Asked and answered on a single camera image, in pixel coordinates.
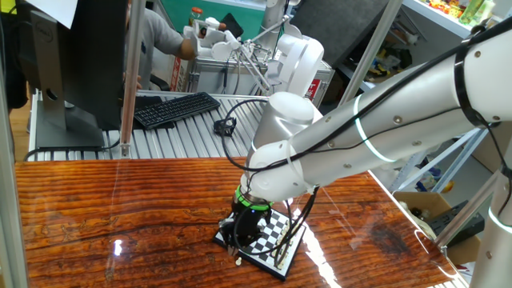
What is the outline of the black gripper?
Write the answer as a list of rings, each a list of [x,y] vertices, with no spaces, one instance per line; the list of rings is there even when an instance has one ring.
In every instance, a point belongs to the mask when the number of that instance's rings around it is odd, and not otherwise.
[[[245,206],[240,202],[233,202],[231,208],[234,220],[221,220],[219,232],[229,256],[234,256],[234,248],[237,246],[240,255],[248,254],[248,246],[262,236],[259,221],[270,221],[270,206]]]

